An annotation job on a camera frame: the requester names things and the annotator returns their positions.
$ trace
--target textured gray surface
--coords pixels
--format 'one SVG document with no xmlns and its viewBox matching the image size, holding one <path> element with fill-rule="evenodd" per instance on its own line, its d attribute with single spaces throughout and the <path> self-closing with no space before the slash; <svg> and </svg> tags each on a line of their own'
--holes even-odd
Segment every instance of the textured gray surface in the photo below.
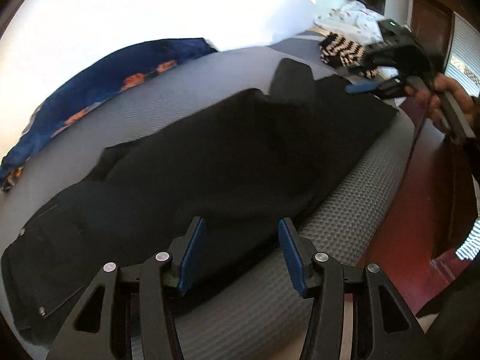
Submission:
<svg viewBox="0 0 480 360">
<path fill-rule="evenodd" d="M 88 173 L 104 147 L 150 135 L 245 88 L 267 92 L 283 57 L 267 47 L 208 55 L 120 94 L 74 124 L 34 157 L 19 183 L 0 198 L 0 253 L 40 206 Z M 309 65 L 315 79 L 332 73 Z M 354 263 L 397 190 L 412 137 L 413 126 L 400 113 L 304 226 L 305 234 L 340 261 Z M 0 310 L 18 335 L 3 285 Z M 309 302 L 293 291 L 283 259 L 274 252 L 176 324 L 186 360 L 251 359 L 304 328 L 308 314 Z M 46 357 L 46 349 L 20 341 L 35 360 Z"/>
<path fill-rule="evenodd" d="M 320 34 L 313 31 L 304 31 L 298 36 L 314 36 L 316 38 L 321 37 Z M 300 38 L 288 38 L 281 42 L 270 45 L 269 47 L 277 50 L 281 53 L 289 54 L 297 58 L 301 58 L 308 62 L 315 64 L 322 64 L 320 60 L 320 41 L 319 40 L 306 40 Z"/>
<path fill-rule="evenodd" d="M 413 124 L 403 111 L 299 229 L 318 250 L 354 265 L 397 192 Z M 185 360 L 265 358 L 305 331 L 311 300 L 293 289 L 280 250 L 176 322 Z"/>
</svg>

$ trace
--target blue blanket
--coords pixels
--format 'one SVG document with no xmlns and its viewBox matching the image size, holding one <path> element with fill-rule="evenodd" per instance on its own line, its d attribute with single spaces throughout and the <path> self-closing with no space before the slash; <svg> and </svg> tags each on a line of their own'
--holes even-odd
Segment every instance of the blue blanket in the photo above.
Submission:
<svg viewBox="0 0 480 360">
<path fill-rule="evenodd" d="M 15 184 L 26 160 L 106 100 L 174 66 L 215 51 L 203 38 L 152 40 L 115 51 L 81 71 L 40 105 L 18 143 L 3 157 L 2 190 L 8 191 Z"/>
</svg>

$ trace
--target black and white striped cloth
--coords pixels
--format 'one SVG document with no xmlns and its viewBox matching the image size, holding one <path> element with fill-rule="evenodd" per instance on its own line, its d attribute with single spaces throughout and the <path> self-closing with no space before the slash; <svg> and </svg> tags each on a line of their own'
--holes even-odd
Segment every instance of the black and white striped cloth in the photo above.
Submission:
<svg viewBox="0 0 480 360">
<path fill-rule="evenodd" d="M 359 62 L 365 48 L 360 43 L 349 40 L 336 32 L 331 32 L 320 43 L 320 51 L 322 62 L 336 69 Z M 359 75 L 372 79 L 377 73 L 378 69 L 373 69 Z"/>
<path fill-rule="evenodd" d="M 461 260 L 473 260 L 480 251 L 480 219 L 473 225 L 472 231 L 465 242 L 457 249 L 457 257 Z"/>
</svg>

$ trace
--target metal screw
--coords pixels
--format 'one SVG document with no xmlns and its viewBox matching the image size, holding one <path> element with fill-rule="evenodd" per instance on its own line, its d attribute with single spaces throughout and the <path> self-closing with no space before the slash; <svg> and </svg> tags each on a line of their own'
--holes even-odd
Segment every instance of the metal screw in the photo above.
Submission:
<svg viewBox="0 0 480 360">
<path fill-rule="evenodd" d="M 377 264 L 368 264 L 367 269 L 373 274 L 380 272 L 380 267 Z"/>
<path fill-rule="evenodd" d="M 111 272 L 114 271 L 115 268 L 117 268 L 117 265 L 114 262 L 108 262 L 103 266 L 103 270 L 105 272 Z"/>
<path fill-rule="evenodd" d="M 157 261 L 167 261 L 169 259 L 170 255 L 166 251 L 161 251 L 160 253 L 157 253 L 155 256 L 155 259 Z"/>
<path fill-rule="evenodd" d="M 324 263 L 325 261 L 328 260 L 328 254 L 326 253 L 317 253 L 315 254 L 315 259 L 317 261 L 320 261 L 321 263 Z"/>
</svg>

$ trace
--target wooden floor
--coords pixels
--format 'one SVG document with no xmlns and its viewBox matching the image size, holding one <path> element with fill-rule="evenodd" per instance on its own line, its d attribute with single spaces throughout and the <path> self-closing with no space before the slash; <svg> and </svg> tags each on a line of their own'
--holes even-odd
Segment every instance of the wooden floor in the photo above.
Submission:
<svg viewBox="0 0 480 360">
<path fill-rule="evenodd" d="M 451 238 L 455 211 L 455 180 L 449 177 L 455 170 L 449 165 L 451 153 L 443 140 L 427 121 L 388 216 L 358 264 L 379 264 L 414 313 L 469 264 L 460 261 L 454 249 L 441 249 L 449 244 L 446 237 Z M 462 226 L 469 224 L 463 220 Z"/>
</svg>

